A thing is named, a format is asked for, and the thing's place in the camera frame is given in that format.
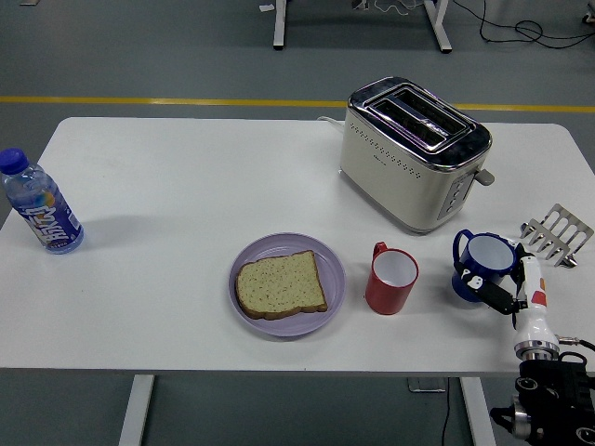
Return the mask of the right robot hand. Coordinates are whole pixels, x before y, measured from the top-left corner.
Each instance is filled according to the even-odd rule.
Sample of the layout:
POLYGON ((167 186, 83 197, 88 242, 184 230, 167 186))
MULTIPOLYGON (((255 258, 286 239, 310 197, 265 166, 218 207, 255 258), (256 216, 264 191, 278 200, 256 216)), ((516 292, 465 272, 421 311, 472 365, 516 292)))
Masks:
POLYGON ((560 348, 557 336, 547 322, 548 302, 545 281, 536 257, 515 246, 516 263, 510 272, 517 285, 512 295, 500 285, 474 273, 455 255, 454 267, 462 289, 490 308, 510 315, 516 330, 514 350, 517 357, 527 360, 554 360, 560 348))

